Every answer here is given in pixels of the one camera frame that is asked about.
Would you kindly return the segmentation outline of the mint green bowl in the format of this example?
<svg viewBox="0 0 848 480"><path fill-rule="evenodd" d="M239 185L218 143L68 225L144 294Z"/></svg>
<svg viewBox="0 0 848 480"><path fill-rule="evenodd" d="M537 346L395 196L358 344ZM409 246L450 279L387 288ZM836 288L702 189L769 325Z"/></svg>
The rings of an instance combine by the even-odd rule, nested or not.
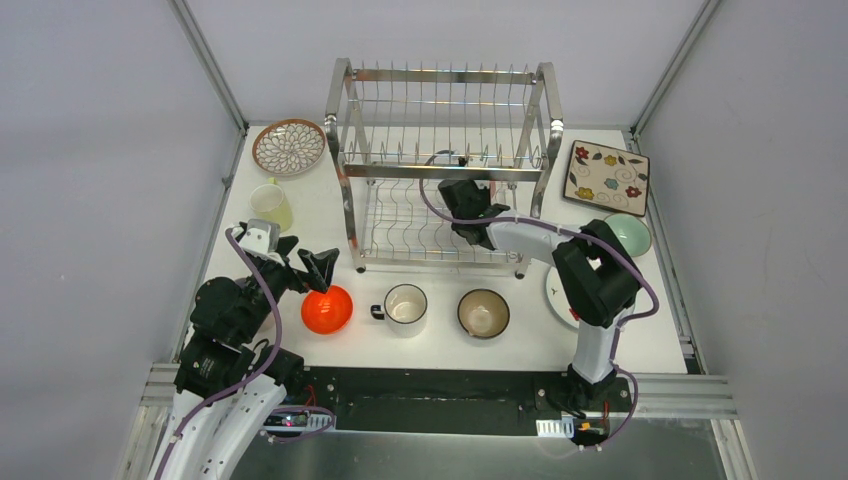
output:
<svg viewBox="0 0 848 480"><path fill-rule="evenodd" d="M613 231L627 254L636 258L645 255L653 245L648 226L639 218L626 213L608 215L604 222Z"/></svg>

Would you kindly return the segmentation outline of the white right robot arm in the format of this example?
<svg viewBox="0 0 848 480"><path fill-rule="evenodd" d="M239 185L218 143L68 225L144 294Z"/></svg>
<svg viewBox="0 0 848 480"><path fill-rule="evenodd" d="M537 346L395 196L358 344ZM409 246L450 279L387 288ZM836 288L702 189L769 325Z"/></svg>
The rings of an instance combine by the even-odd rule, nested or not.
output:
<svg viewBox="0 0 848 480"><path fill-rule="evenodd" d="M616 378L611 363L615 323L633 311L641 274L614 230L602 220L563 228L493 203L470 179L443 180L438 192L451 228L471 245L518 253L554 268L579 327L564 392L576 407L595 408Z"/></svg>

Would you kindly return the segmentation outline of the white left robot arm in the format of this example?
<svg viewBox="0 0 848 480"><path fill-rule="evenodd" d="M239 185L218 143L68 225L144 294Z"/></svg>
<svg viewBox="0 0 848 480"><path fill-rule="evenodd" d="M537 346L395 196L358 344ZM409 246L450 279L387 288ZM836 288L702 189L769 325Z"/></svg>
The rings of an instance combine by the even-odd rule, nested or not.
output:
<svg viewBox="0 0 848 480"><path fill-rule="evenodd" d="M215 277L195 294L193 333L178 358L175 393L151 479L230 476L252 435L280 404L305 390L304 359L282 348L284 293L326 293L339 257L313 253L298 238L246 224L224 236L247 277Z"/></svg>

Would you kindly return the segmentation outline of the stainless steel dish rack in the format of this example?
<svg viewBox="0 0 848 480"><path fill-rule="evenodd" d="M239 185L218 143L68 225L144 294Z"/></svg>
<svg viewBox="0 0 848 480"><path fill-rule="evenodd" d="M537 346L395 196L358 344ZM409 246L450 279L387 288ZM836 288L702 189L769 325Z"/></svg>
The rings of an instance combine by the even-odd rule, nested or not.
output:
<svg viewBox="0 0 848 480"><path fill-rule="evenodd" d="M324 133L354 269L512 269L528 258L472 246L447 222L445 179L539 217L564 137L555 67L366 66L335 61Z"/></svg>

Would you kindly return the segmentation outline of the orange plastic bowl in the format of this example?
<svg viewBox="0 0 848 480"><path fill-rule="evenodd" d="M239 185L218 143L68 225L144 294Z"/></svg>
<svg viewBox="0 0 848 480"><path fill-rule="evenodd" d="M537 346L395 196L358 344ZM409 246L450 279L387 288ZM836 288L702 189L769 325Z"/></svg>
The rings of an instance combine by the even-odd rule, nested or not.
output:
<svg viewBox="0 0 848 480"><path fill-rule="evenodd" d="M310 292L301 304L301 319L305 327L319 335L342 330L351 320L353 299L341 287L331 286L326 293Z"/></svg>

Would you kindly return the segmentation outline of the light green mug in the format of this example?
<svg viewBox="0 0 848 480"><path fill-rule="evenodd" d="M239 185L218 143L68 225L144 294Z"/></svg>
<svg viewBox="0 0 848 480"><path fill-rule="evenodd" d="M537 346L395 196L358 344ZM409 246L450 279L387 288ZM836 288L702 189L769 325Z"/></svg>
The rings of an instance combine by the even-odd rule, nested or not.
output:
<svg viewBox="0 0 848 480"><path fill-rule="evenodd" d="M290 202L275 178L269 178L257 186L251 192L248 203L256 218L277 224L281 231L292 227L293 213Z"/></svg>

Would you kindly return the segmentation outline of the white ribbed mug black rim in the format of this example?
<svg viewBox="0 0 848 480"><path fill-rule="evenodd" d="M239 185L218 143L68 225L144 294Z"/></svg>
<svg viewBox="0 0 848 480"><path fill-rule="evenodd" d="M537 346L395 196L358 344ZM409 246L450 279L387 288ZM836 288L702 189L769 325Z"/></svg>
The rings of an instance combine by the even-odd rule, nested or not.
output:
<svg viewBox="0 0 848 480"><path fill-rule="evenodd" d="M398 336L419 335L427 323L428 298L413 284L399 284L388 290L379 304L370 307L374 320L383 321Z"/></svg>

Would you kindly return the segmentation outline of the beige bowl dark rim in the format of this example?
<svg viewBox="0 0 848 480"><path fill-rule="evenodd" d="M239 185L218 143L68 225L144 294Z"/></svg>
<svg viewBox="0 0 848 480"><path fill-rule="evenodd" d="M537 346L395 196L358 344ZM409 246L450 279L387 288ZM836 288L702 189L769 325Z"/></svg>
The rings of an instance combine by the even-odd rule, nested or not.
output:
<svg viewBox="0 0 848 480"><path fill-rule="evenodd" d="M457 320L470 337L489 340L506 331L511 321L511 311L499 293L490 289L475 289L459 300Z"/></svg>

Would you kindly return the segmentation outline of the brown floral round plate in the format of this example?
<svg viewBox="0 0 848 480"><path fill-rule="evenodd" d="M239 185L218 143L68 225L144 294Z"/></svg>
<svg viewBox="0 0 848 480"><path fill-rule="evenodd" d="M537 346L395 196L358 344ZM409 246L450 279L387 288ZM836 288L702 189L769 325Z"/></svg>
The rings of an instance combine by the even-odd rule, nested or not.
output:
<svg viewBox="0 0 848 480"><path fill-rule="evenodd" d="M327 144L323 128L303 119L287 119L264 128L254 140L254 163L275 177L303 174L320 161Z"/></svg>

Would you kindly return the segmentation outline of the square floral plate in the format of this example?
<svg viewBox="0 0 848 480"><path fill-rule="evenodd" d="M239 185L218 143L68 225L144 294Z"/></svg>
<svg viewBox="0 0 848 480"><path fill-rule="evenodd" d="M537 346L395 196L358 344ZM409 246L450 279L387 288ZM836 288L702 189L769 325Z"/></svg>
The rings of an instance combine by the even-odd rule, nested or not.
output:
<svg viewBox="0 0 848 480"><path fill-rule="evenodd" d="M650 158L610 146L575 140L562 196L609 212L647 213Z"/></svg>

